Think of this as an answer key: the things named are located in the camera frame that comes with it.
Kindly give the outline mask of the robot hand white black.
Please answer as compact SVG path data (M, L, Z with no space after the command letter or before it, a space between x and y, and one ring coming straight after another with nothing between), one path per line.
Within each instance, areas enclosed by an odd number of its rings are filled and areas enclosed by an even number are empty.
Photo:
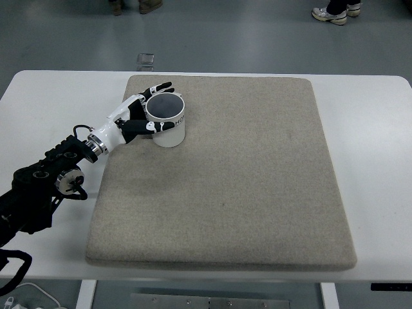
M174 124L166 120L148 120L145 110L145 105L153 96L173 92L172 83L165 82L131 95L106 117L100 128L90 133L88 140L96 143L106 153L120 144L131 142L138 135L152 135L174 128Z

